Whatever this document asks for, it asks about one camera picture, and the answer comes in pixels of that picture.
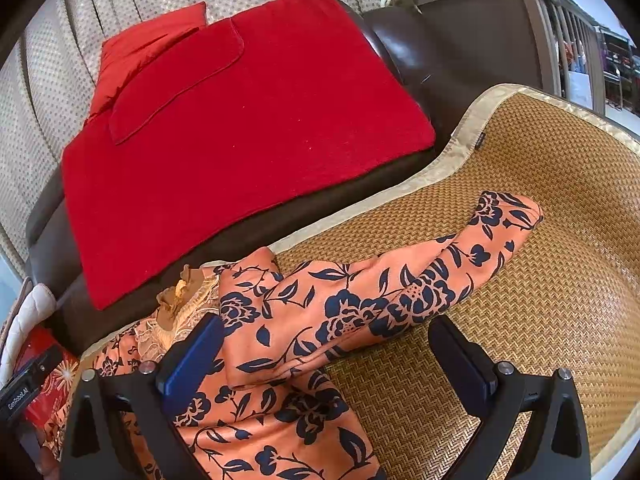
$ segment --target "metal screw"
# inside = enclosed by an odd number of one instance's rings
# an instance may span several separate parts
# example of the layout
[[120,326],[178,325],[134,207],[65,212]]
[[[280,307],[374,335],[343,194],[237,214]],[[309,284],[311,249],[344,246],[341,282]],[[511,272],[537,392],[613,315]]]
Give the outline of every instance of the metal screw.
[[572,377],[569,368],[558,368],[558,375],[563,381],[568,381]]
[[80,376],[80,378],[85,383],[88,383],[89,381],[94,380],[94,377],[95,377],[95,370],[93,368],[89,368],[88,370],[85,370],[84,372],[82,372],[82,375]]
[[149,375],[156,369],[156,363],[153,361],[142,361],[138,367],[138,371],[143,375]]
[[513,371],[515,370],[515,368],[513,367],[513,365],[508,362],[508,361],[500,361],[498,363],[498,371],[502,374],[502,375],[511,375],[513,374]]

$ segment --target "woven rattan mat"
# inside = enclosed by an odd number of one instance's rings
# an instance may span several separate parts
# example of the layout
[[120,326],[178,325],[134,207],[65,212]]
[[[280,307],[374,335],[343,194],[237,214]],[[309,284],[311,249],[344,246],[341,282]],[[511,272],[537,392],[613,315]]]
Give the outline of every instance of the woven rattan mat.
[[[353,261],[458,231],[480,192],[537,200],[545,221],[523,250],[449,313],[494,359],[521,372],[569,366],[591,456],[640,400],[640,164],[587,122],[526,95],[503,102],[481,147],[445,180],[389,202],[281,253]],[[427,327],[328,367],[392,479],[437,479],[473,433],[427,342]],[[492,478],[503,478],[519,423]]]

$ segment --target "orange floral fabric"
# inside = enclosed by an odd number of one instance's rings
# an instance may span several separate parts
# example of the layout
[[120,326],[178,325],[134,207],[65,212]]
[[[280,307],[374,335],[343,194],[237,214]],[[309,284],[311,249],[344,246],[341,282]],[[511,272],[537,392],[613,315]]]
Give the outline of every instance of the orange floral fabric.
[[[463,301],[500,271],[542,219],[528,198],[485,191],[457,235],[351,264],[303,262],[283,276],[261,248],[215,267],[225,342],[175,424],[214,479],[386,478],[356,415],[321,367],[397,336]],[[138,364],[135,328],[95,362]],[[150,478],[152,457],[132,439]]]

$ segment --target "sleeve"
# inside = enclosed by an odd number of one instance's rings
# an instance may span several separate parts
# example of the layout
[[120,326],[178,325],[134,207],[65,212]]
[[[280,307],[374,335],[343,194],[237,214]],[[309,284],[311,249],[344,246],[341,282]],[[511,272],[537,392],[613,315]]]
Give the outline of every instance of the sleeve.
[[233,388],[284,380],[397,336],[463,301],[542,219],[532,200],[485,191],[457,235],[283,276],[261,248],[220,277],[223,356]]

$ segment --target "red blanket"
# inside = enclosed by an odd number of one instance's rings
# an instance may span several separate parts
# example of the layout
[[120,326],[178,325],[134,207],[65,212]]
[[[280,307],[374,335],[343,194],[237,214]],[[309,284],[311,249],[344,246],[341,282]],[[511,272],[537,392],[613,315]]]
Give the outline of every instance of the red blanket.
[[434,143],[335,0],[275,0],[172,46],[66,147],[66,207],[104,309],[255,212]]

